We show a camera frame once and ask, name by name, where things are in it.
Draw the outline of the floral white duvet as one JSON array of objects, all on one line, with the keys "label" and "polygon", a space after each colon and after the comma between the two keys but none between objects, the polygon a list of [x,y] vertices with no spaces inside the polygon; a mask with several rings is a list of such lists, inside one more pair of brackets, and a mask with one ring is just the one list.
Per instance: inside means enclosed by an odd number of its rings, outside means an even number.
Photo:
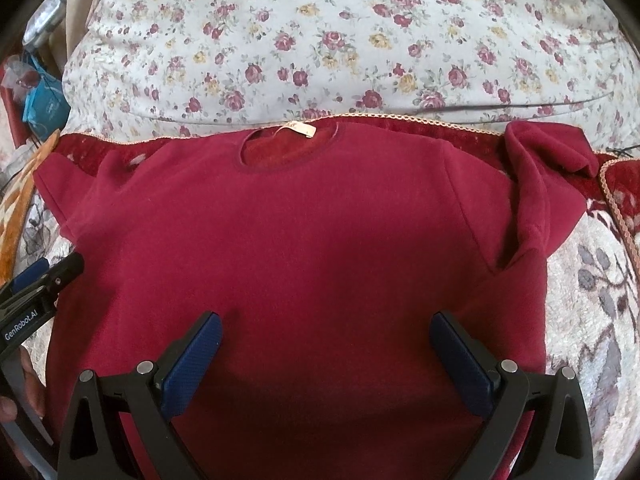
[{"label": "floral white duvet", "polygon": [[639,140],[639,58],[603,0],[99,0],[67,132],[119,142],[343,113]]}]

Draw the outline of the red fleece shirt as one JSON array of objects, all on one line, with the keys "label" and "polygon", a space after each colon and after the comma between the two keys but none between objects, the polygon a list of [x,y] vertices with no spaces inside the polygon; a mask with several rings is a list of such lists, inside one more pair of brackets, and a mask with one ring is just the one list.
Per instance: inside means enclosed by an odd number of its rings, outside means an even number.
[{"label": "red fleece shirt", "polygon": [[63,290],[46,414],[82,370],[132,370],[206,311],[220,349],[176,428],[213,479],[442,479],[478,418],[428,344],[451,312],[540,372],[547,260],[598,160],[576,128],[514,122],[502,168],[435,138],[330,120],[172,140],[138,164],[53,153],[35,174],[84,257]]}]

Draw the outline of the silver grey device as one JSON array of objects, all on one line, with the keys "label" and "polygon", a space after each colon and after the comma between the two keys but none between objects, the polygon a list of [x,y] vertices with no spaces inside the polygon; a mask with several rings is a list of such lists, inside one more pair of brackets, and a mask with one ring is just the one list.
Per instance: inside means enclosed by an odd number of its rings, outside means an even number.
[{"label": "silver grey device", "polygon": [[44,0],[28,20],[22,38],[23,49],[34,52],[49,39],[66,15],[67,0]]}]

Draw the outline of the orange patterned blanket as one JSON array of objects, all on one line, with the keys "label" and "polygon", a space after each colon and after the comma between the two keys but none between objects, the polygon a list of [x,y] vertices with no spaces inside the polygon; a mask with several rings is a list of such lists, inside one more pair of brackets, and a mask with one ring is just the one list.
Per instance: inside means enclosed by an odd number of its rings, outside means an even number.
[{"label": "orange patterned blanket", "polygon": [[34,194],[34,172],[52,153],[60,140],[56,130],[29,156],[26,164],[10,181],[9,189],[1,202],[1,284],[13,278],[17,246],[25,224],[32,194]]}]

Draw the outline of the red white plush blanket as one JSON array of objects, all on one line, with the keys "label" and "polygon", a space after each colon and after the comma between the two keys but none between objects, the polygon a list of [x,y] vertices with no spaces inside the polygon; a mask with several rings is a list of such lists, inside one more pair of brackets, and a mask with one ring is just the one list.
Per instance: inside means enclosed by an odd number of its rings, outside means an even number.
[{"label": "red white plush blanket", "polygon": [[[60,136],[55,150],[90,170],[119,150],[137,165],[166,139],[116,143],[88,136]],[[549,370],[578,368],[593,438],[599,479],[636,478],[632,456],[639,448],[639,316],[636,237],[620,207],[638,206],[630,158],[601,153],[597,179],[585,189],[587,211],[548,262],[546,344]],[[13,275],[41,256],[61,257],[70,244],[32,194],[18,242]]]}]

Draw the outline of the blue plastic bag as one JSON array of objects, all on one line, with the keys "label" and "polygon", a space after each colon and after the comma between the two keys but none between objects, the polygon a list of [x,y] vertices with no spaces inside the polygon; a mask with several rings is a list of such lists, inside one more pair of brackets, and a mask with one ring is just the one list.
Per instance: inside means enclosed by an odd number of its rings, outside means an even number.
[{"label": "blue plastic bag", "polygon": [[52,76],[32,54],[25,52],[22,60],[38,74],[35,88],[27,92],[22,119],[32,134],[43,142],[56,130],[65,127],[70,106],[58,78]]}]

